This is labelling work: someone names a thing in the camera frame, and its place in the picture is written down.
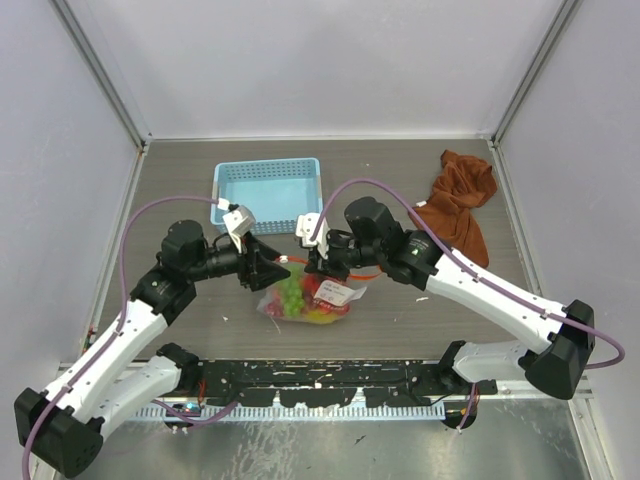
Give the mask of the green grape bunch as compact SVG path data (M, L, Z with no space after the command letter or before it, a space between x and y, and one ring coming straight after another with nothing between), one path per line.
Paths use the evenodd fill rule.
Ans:
M285 317L297 317L305 307L302 271L291 270L290 276L277 284L277 291Z

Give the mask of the clear zip top bag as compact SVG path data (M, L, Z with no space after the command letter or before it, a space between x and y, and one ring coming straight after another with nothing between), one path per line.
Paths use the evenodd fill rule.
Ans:
M363 272L351 273L345 281L341 281L321 274L307 273L306 261L298 257L281 256L279 262L290 272L294 269L302 271L305 307L297 317L285 317L277 291L279 281L265 290L257 304L257 311L272 320L332 324L347 316L352 304L364 296L369 284L382 275L379 267L367 267Z

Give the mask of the light blue plastic basket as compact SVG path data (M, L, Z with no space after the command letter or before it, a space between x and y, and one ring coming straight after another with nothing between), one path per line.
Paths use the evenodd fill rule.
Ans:
M320 163L312 157L220 163L212 195L247 207L256 235L293 234L299 216L323 210Z

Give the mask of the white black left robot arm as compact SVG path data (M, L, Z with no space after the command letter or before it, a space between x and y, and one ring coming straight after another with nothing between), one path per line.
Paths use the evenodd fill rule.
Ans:
M194 220L171 225L155 265L126 294L120 314L103 335L46 388L27 388L16 398L25 478L32 455L67 478L77 476L137 409L166 393L198 391L200 359L174 343L161 347L141 372L122 384L116 380L195 299L196 282L234 275L242 287L260 291L289 277L278 261L280 252L251 232L229 239L223 246L207 242Z

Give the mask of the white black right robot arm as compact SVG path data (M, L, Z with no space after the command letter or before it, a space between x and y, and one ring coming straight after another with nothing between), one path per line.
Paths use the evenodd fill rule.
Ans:
M574 396L595 347L591 306L527 292L427 232L403 228L372 197L353 201L344 217L346 231L329 228L317 213L298 217L307 272L344 280L355 268L377 266L393 281L448 298L513 336L511 342L452 342L439 363L444 390L459 394L485 380L525 379L556 399Z

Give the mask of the brown cloth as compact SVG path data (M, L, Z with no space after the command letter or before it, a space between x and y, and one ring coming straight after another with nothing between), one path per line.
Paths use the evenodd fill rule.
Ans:
M426 201L413 210L447 245L459 250L481 268L489 266L489 253L472 210L485 205L497 192L492 166L485 160L445 150L441 173Z

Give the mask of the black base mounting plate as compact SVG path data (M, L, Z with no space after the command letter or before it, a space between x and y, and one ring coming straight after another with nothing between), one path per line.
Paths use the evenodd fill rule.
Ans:
M194 374L168 394L201 397L207 406L326 408L350 405L362 393L375 408L431 406L471 393L453 370L423 360L215 360L201 361Z

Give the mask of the left aluminium frame post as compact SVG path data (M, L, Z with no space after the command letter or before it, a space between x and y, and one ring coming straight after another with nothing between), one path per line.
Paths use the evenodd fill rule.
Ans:
M113 75L106 68L105 62L86 32L86 29L76 15L70 1L50 1L51 6L59 17L62 25L69 33L72 42L77 47L81 58L87 65L91 75L114 111L117 119L124 127L128 137L139 151L144 151L149 145L149 134L142 132L142 123L136 120L132 108L129 107L122 93L114 83Z

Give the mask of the aluminium frame post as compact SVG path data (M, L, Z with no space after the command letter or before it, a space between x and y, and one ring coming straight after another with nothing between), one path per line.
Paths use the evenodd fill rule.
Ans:
M113 75L106 68L105 62L86 32L86 29L76 15L70 1L50 1L51 6L59 17L62 25L69 33L72 42L77 47L81 58L87 65L91 75L114 111L117 119L124 127L128 137L139 151L144 151L149 145L149 134L142 132L142 123L136 120L132 108L129 107L122 93L114 83Z
M536 80L541 75L547 61L553 54L558 42L580 8L581 0L563 0L546 29L525 73L519 82L509 104L502 115L495 132L490 137L491 144L497 146L505 137L520 108L527 99Z

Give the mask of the right aluminium frame post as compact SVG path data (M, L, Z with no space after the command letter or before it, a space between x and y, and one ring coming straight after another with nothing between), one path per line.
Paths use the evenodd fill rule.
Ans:
M580 8L581 0L563 0L546 29L525 73L519 82L509 104L502 115L495 132L490 137L491 144L497 146L505 137L520 108L527 99L536 80L541 75L547 61L553 54L558 42Z

